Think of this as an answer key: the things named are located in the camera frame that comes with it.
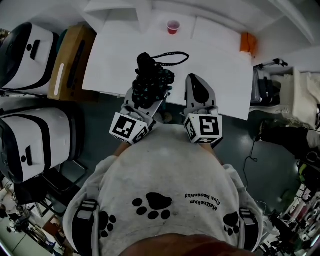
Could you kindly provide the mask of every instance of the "black paw print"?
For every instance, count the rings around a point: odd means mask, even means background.
[[[149,212],[149,214],[148,214],[149,220],[155,220],[156,218],[158,218],[159,212],[157,210],[163,210],[163,209],[169,207],[173,203],[173,201],[170,197],[165,197],[159,193],[148,193],[145,197],[148,200],[150,208],[153,210],[153,211]],[[133,200],[133,202],[132,202],[133,206],[135,206],[135,207],[141,206],[142,203],[143,203],[143,200],[140,198],[137,198],[137,199]],[[148,209],[146,207],[142,206],[136,210],[136,214],[144,215],[147,211],[148,211]],[[167,209],[164,210],[163,212],[161,212],[161,218],[163,220],[169,219],[170,215],[171,215],[171,213]]]
[[[105,231],[105,229],[107,229],[109,232],[114,230],[113,224],[116,222],[117,222],[117,219],[114,215],[111,215],[109,217],[108,213],[105,211],[101,211],[99,213],[99,230],[102,231],[101,232],[102,238],[106,238],[108,236],[108,233],[107,233],[107,231]]]
[[[224,226],[224,231],[227,232],[230,237],[233,235],[233,233],[239,233],[240,228],[238,227],[238,221],[239,215],[236,211],[234,213],[227,214],[226,216],[224,216],[223,222],[226,226],[229,226],[228,228]]]

